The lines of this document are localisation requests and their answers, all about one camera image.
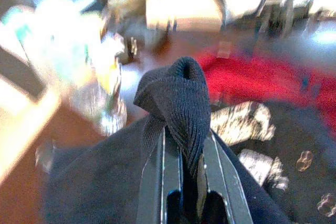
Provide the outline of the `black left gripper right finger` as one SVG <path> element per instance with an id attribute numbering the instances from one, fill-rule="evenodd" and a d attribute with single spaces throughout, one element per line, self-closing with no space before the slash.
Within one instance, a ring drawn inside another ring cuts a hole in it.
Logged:
<path id="1" fill-rule="evenodd" d="M 201 156 L 206 181 L 202 220 L 206 224 L 254 224 L 233 163 L 209 131 Z"/>

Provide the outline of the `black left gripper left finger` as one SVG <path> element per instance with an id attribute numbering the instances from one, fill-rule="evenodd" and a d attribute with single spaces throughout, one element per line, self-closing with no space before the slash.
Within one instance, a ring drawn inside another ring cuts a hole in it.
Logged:
<path id="1" fill-rule="evenodd" d="M 142 172 L 136 224 L 180 224 L 182 163 L 180 148 L 164 127 Z"/>

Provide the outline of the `dark knit shirt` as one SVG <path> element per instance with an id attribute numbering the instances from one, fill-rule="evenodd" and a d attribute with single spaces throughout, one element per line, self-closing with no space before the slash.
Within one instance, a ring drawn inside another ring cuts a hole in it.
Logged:
<path id="1" fill-rule="evenodd" d="M 146 117 L 96 146 L 55 150 L 48 224 L 136 224 L 142 172 L 164 127 L 183 159 L 180 224 L 206 224 L 209 131 L 238 172 L 254 224 L 336 224 L 336 142 L 314 111 L 243 102 L 212 112 L 190 57 L 147 72 L 134 104 Z"/>

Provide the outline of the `red t-shirt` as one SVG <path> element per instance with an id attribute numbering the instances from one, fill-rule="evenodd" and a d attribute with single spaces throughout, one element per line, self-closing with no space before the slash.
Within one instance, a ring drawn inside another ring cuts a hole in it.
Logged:
<path id="1" fill-rule="evenodd" d="M 336 137 L 336 75 L 280 60 L 233 54 L 228 58 L 214 51 L 196 57 L 204 71 L 212 101 L 281 101 L 315 107 Z"/>

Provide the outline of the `clear bottle teal cap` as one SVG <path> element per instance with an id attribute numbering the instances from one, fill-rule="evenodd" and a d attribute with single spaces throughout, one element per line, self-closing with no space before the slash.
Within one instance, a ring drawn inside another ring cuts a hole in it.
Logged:
<path id="1" fill-rule="evenodd" d="M 103 135 L 111 135 L 126 122 L 127 111 L 119 91 L 109 95 L 97 80 L 96 70 L 124 52 L 120 36 L 103 36 L 102 20 L 94 14 L 47 24 L 24 14 L 13 30 L 28 62 L 45 84 Z"/>

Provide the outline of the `cream shell chair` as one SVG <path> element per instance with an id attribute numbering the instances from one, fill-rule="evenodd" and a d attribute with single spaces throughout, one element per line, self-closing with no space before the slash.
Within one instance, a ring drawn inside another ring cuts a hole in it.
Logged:
<path id="1" fill-rule="evenodd" d="M 223 0 L 146 0 L 149 29 L 220 31 L 224 25 Z"/>

